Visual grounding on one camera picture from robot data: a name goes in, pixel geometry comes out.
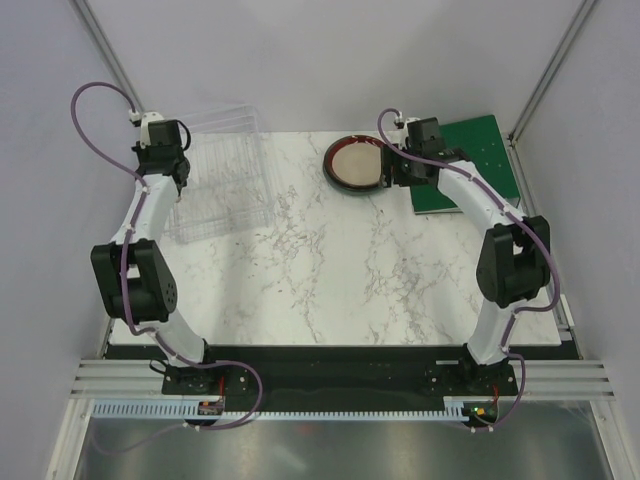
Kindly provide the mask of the red rimmed beige plate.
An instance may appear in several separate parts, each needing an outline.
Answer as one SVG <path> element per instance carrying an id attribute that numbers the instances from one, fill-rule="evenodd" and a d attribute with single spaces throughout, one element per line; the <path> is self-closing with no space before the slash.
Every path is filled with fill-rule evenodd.
<path id="1" fill-rule="evenodd" d="M 384 143 L 369 135 L 348 135 L 325 151 L 322 168 L 328 181 L 342 191 L 365 194 L 381 187 Z"/>

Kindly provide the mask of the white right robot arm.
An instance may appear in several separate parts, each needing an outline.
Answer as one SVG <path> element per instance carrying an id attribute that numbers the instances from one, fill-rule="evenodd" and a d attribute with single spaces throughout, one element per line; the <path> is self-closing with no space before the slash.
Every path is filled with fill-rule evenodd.
<path id="1" fill-rule="evenodd" d="M 467 392 L 483 392 L 494 381 L 491 365 L 508 355 L 516 317 L 534 311 L 531 302 L 559 277 L 550 255 L 550 226 L 511 205 L 481 175 L 460 148 L 449 148 L 436 118 L 418 119 L 392 109 L 393 135 L 380 135 L 381 184 L 427 186 L 448 197 L 482 236 L 476 282 L 483 303 L 466 344 L 472 359 L 458 368 Z"/>

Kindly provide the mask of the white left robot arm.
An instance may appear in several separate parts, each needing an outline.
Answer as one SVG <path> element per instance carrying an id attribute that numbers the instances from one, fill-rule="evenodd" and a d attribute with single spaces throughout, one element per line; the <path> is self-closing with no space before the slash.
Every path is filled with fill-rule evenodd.
<path id="1" fill-rule="evenodd" d="M 220 371 L 204 360 L 206 341 L 178 310 L 177 283 L 159 246 L 187 185 L 191 134 L 183 122 L 158 112 L 134 113 L 132 123 L 140 128 L 132 148 L 139 162 L 134 197 L 116 234 L 92 249 L 92 267 L 109 317 L 122 320 L 132 335 L 153 339 L 171 365 L 187 366 L 190 387 L 208 393 Z"/>

